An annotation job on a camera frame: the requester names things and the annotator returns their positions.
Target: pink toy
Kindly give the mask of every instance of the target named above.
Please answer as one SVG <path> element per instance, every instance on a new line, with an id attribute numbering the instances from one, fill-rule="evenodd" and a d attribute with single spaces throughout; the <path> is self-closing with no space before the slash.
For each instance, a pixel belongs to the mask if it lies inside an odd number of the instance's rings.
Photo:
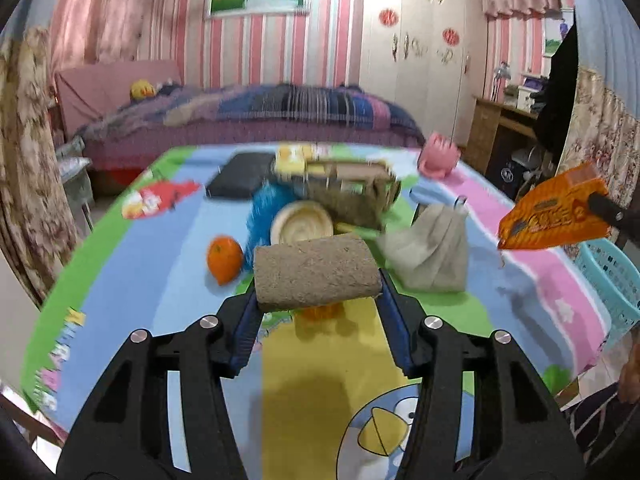
<path id="1" fill-rule="evenodd" d="M 446 177 L 460 160 L 460 150 L 446 137 L 433 132 L 418 158 L 418 171 L 427 178 Z"/>

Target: lamp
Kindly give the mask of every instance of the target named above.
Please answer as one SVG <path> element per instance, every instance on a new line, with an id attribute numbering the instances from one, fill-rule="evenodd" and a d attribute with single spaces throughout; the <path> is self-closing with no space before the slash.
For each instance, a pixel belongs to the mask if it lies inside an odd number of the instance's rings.
<path id="1" fill-rule="evenodd" d="M 494 86 L 491 92 L 491 101 L 498 100 L 501 81 L 503 79 L 511 79 L 511 70 L 509 70 L 509 64 L 506 61 L 501 61 L 500 66 L 494 70 L 494 73 Z"/>

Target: gray cloth bag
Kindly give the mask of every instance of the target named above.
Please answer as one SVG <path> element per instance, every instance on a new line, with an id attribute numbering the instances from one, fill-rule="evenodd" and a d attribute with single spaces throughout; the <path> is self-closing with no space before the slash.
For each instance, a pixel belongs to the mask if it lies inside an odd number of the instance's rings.
<path id="1" fill-rule="evenodd" d="M 466 215 L 463 206 L 431 204 L 408 229 L 378 237 L 380 251 L 406 288 L 466 289 Z"/>

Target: wooden desk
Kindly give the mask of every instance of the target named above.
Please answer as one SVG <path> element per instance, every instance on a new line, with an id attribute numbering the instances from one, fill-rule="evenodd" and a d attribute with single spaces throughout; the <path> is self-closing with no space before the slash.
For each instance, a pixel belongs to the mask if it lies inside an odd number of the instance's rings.
<path id="1" fill-rule="evenodd" d="M 537 115 L 519 108 L 476 97 L 471 133 L 462 159 L 483 175 L 515 150 L 536 140 Z"/>

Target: tangerine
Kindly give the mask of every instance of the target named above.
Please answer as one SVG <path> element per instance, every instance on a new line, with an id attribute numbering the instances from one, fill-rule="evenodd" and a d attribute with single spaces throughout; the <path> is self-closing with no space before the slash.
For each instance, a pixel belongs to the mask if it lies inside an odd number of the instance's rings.
<path id="1" fill-rule="evenodd" d="M 242 249 L 238 242 L 230 236 L 215 238 L 207 250 L 207 267 L 218 285 L 232 282 L 242 267 Z"/>

